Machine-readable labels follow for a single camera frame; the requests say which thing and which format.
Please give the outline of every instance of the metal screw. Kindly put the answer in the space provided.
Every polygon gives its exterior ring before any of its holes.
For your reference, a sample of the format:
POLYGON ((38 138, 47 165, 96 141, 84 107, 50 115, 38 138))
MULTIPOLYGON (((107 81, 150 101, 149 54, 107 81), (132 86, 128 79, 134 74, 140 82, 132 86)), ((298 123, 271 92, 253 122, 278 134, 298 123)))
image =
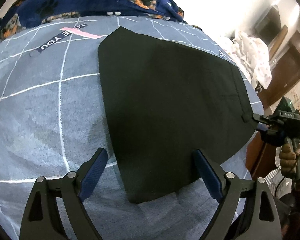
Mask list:
POLYGON ((265 179, 262 178, 262 177, 259 177, 259 178, 258 178, 258 181, 259 181, 260 183, 265 183, 265 182, 266 182, 265 179))
POLYGON ((75 172, 74 171, 71 171, 68 173, 68 178, 74 178, 75 177, 75 172))
POLYGON ((43 179, 44 179, 44 177, 40 176, 40 177, 37 178, 37 182, 43 182, 43 179))
POLYGON ((232 172, 227 172, 226 173, 226 176, 229 178, 229 179, 233 179, 234 178, 234 174, 232 172))

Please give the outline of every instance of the black garment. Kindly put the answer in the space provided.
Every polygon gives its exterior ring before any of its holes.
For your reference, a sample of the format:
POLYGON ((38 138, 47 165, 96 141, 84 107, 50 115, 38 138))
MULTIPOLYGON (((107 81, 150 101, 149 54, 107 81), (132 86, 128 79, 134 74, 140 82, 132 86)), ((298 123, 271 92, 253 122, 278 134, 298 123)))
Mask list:
POLYGON ((122 27, 98 55, 109 133, 132 203, 198 179, 193 150, 221 164, 255 131, 240 72, 226 60, 122 27))

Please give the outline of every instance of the blue textured pad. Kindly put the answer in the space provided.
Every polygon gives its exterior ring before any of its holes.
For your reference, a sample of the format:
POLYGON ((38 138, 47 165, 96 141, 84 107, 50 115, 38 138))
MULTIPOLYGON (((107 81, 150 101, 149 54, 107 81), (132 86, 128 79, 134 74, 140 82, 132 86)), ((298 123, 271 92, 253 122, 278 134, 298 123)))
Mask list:
POLYGON ((107 151, 103 149, 81 182, 81 191, 78 195, 81 202, 91 197, 93 190, 105 169, 107 161, 108 154, 107 151))
POLYGON ((210 196, 220 203, 224 197, 222 194, 221 181, 200 150, 193 152, 193 158, 195 166, 197 167, 200 177, 203 179, 210 196))

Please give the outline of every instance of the blue blanket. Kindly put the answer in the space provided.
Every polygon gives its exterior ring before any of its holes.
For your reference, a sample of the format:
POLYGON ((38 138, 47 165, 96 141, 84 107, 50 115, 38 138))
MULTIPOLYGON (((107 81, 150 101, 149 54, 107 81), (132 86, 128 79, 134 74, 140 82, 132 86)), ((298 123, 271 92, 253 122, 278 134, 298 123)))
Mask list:
MULTIPOLYGON (((201 179, 151 202, 136 205, 126 198, 107 129, 97 53, 100 42, 119 26, 234 64, 202 31, 145 17, 58 20, 0 41, 0 223, 12 239, 18 239, 35 179, 76 171, 98 147, 108 151, 109 161, 84 206, 104 239, 197 240, 211 220, 218 203, 201 179)), ((258 96, 242 78, 254 112, 263 114, 258 96)), ((222 167, 251 179, 245 158, 246 146, 222 167)), ((76 239, 62 201, 59 205, 66 232, 76 239)), ((236 216, 243 205, 241 200, 236 216)))

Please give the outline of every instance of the white fabric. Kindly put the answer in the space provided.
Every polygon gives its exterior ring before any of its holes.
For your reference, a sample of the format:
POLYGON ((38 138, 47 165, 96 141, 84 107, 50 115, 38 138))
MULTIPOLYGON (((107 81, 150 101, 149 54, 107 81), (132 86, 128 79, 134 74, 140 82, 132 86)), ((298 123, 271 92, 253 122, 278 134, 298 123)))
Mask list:
POLYGON ((271 82, 269 50, 261 39, 248 37, 245 32, 237 30, 233 42, 226 37, 218 37, 216 42, 233 59, 253 88, 258 82, 268 88, 271 82))

